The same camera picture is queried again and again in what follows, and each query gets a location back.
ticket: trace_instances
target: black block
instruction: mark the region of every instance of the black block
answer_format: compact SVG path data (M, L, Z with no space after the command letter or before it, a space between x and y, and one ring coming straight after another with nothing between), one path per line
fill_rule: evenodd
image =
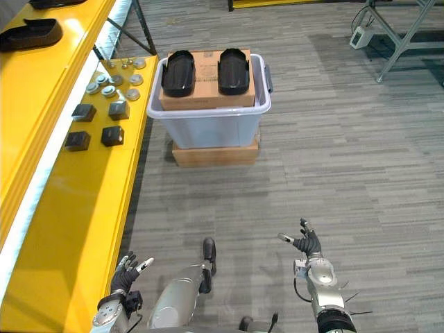
M96 108L92 104L78 104L71 116L74 121L91 121L95 114Z
M68 134L65 142L65 148L68 151L86 151L89 146L91 136L85 132L71 132Z
M126 101L117 101L110 104L108 116L112 120L128 119L130 117L130 107Z
M123 144L125 131L120 126L105 127L102 130L101 142L107 147Z

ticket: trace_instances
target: metal washer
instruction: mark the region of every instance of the metal washer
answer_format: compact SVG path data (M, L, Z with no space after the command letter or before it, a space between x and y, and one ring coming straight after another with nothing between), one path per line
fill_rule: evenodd
M100 86L95 82L91 82L89 85L86 86L86 92L89 95L97 94L99 90Z
M108 77L105 74L100 74L96 77L96 83L100 86L108 84Z
M137 89L135 89L135 88L129 89L129 90L126 92L125 97L126 97L127 99L129 99L130 101L136 101L137 99L140 98L139 90L137 90Z
M116 94L116 87L114 85L107 85L102 89L102 95L107 99L113 97Z
M132 85L141 85L144 82L144 78L140 74L133 74L130 77L130 83Z
M145 66L146 66L145 59L143 59L143 58L134 59L133 66L137 69L145 68Z
M121 85L123 83L123 76L116 74L110 77L110 84L114 86Z

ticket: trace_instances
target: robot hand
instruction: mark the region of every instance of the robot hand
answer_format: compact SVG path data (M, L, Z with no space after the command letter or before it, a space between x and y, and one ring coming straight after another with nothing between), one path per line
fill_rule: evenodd
M310 223L305 219L301 219L300 226L303 228L300 230L300 232L304 235L302 239L295 239L295 237L282 233L278 234L277 237L287 243L293 244L295 248L305 253L308 258L313 256L322 257L321 243L319 242L319 239Z
M126 296L140 273L153 262L154 259L150 258L138 266L136 255L130 251L117 265L116 272L111 281L111 294L121 293Z

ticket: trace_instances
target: white device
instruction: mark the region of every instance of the white device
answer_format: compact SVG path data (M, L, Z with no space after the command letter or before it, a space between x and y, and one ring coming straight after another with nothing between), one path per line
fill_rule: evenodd
M369 26L358 26L350 39L350 45L354 49L362 49L367 46L375 31Z

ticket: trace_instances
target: bin handle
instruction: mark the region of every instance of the bin handle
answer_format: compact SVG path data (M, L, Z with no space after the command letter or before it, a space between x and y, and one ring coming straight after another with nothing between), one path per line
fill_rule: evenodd
M273 82L271 82L271 74L270 74L270 67L268 65L265 65L265 80L266 85L268 86L268 92L273 92Z

